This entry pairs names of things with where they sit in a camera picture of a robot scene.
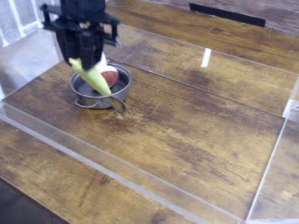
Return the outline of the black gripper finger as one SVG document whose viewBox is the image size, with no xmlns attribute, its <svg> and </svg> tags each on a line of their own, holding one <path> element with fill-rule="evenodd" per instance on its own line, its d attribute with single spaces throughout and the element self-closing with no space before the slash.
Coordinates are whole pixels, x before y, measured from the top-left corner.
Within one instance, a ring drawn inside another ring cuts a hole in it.
<svg viewBox="0 0 299 224">
<path fill-rule="evenodd" d="M 56 39 L 64 61 L 69 63 L 69 59 L 80 57 L 80 32 L 74 30 L 57 30 Z"/>
<path fill-rule="evenodd" d="M 97 27 L 82 31 L 78 35 L 78 53 L 84 70 L 89 70 L 101 60 L 102 31 L 102 28 Z"/>
</svg>

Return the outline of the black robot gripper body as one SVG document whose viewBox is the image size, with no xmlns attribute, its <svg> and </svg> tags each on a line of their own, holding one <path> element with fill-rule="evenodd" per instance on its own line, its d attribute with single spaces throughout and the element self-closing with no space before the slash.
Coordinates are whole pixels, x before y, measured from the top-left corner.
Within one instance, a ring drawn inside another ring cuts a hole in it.
<svg viewBox="0 0 299 224">
<path fill-rule="evenodd" d="M 42 27 L 53 32 L 94 31 L 102 42 L 119 45 L 117 26 L 120 20 L 105 12 L 105 0 L 60 0 L 58 4 L 44 3 Z"/>
</svg>

